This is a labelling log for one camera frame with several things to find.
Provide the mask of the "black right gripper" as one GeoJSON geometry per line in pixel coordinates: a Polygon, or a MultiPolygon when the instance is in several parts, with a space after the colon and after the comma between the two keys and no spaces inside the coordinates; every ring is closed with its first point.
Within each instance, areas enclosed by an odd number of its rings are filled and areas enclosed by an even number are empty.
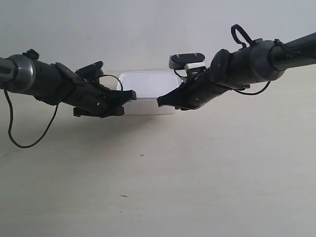
{"type": "Polygon", "coordinates": [[[190,82],[183,82],[177,89],[158,97],[157,103],[159,107],[171,106],[175,110],[196,110],[229,90],[211,82],[208,75],[199,74],[190,82]]]}

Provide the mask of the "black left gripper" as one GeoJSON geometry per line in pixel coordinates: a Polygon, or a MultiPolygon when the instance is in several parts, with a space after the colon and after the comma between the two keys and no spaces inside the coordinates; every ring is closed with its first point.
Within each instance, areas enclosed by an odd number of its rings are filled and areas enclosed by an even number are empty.
{"type": "Polygon", "coordinates": [[[125,104],[136,100],[134,90],[111,90],[100,83],[85,79],[66,80],[59,87],[59,99],[73,106],[75,117],[123,116],[125,104]]]}

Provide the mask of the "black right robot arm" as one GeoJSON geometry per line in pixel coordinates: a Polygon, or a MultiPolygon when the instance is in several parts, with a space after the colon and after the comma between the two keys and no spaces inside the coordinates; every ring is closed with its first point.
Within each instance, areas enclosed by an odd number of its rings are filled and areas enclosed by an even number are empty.
{"type": "Polygon", "coordinates": [[[160,107],[196,110],[227,91],[242,91],[252,84],[272,82],[285,70],[313,65],[316,62],[316,35],[310,34],[288,43],[280,40],[256,39],[251,46],[233,53],[221,49],[209,67],[201,53],[174,54],[169,68],[184,70],[186,78],[180,86],[160,96],[160,107]]]}

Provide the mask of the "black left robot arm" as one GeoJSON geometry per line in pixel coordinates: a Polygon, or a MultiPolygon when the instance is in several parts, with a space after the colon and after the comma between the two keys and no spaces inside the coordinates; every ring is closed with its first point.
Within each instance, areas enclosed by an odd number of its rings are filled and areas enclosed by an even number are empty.
{"type": "Polygon", "coordinates": [[[111,90],[99,81],[103,62],[97,61],[73,72],[56,62],[39,61],[33,49],[0,60],[0,86],[11,93],[31,95],[55,106],[73,106],[76,117],[124,115],[123,105],[136,99],[133,90],[111,90]]]}

